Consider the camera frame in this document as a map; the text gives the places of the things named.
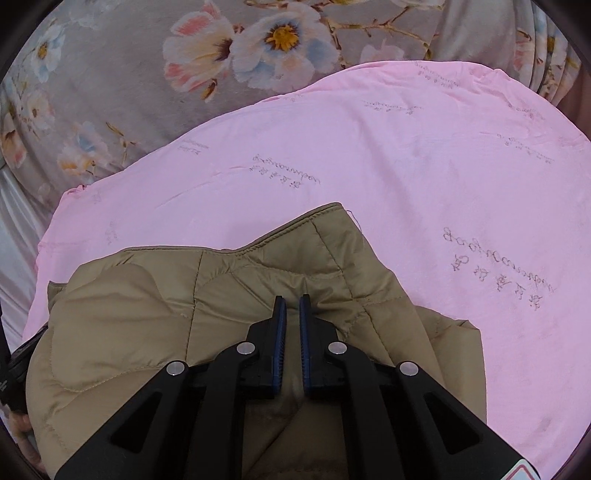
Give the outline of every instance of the pink sheet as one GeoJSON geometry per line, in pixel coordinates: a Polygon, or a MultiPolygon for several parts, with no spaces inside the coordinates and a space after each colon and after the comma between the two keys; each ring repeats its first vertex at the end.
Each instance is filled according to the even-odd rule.
{"type": "Polygon", "coordinates": [[[67,192],[48,280],[139,245],[237,248],[343,203],[415,304],[482,331],[488,422],[549,479],[591,421],[591,146],[553,106],[470,63],[354,67],[201,125],[67,192]]]}

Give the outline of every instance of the triangular cutout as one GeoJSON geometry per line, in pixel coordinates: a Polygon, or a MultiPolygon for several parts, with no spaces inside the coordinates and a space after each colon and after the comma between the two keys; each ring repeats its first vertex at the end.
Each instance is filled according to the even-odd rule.
{"type": "Polygon", "coordinates": [[[480,441],[478,434],[436,395],[428,393],[425,395],[425,402],[450,455],[459,453],[480,441]]]}
{"type": "Polygon", "coordinates": [[[141,452],[161,399],[160,392],[150,395],[113,434],[111,443],[132,453],[141,452]]]}

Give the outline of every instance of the pink fabric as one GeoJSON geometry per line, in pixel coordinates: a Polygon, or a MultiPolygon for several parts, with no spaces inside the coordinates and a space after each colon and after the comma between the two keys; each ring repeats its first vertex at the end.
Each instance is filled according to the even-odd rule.
{"type": "Polygon", "coordinates": [[[549,479],[591,421],[591,146],[500,70],[384,62],[221,116],[86,189],[47,282],[139,245],[237,248],[343,203],[416,304],[482,331],[491,428],[549,479]]]}

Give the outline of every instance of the silver pin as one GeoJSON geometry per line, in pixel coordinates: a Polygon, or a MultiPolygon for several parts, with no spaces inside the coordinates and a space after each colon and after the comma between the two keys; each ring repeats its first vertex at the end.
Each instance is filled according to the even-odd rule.
{"type": "Polygon", "coordinates": [[[407,377],[414,377],[418,373],[418,365],[413,362],[400,364],[400,373],[407,377]]]}
{"type": "Polygon", "coordinates": [[[173,377],[176,375],[180,375],[184,372],[184,365],[182,362],[172,362],[166,366],[166,373],[168,375],[172,375],[173,377]]]}
{"type": "Polygon", "coordinates": [[[329,345],[329,352],[335,355],[342,355],[347,351],[347,346],[343,342],[332,342],[329,345]]]}
{"type": "Polygon", "coordinates": [[[239,343],[236,351],[241,355],[250,355],[256,350],[255,344],[250,342],[239,343]]]}

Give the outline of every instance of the white sticker with red border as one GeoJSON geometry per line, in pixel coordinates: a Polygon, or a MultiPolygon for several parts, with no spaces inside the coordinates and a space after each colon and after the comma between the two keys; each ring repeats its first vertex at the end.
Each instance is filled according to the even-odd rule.
{"type": "Polygon", "coordinates": [[[501,480],[540,480],[540,477],[527,460],[521,459],[501,480]]]}

